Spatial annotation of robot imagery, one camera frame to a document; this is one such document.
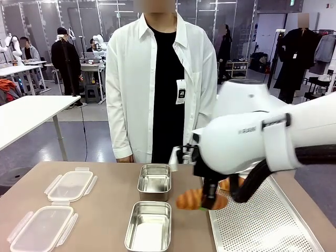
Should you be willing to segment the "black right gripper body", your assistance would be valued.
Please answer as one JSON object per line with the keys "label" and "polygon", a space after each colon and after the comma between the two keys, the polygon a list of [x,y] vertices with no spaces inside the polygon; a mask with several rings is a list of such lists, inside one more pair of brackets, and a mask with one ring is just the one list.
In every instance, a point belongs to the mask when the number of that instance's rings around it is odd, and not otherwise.
{"label": "black right gripper body", "polygon": [[223,180],[223,175],[208,167],[200,154],[195,159],[193,174],[202,177],[205,185],[217,184]]}

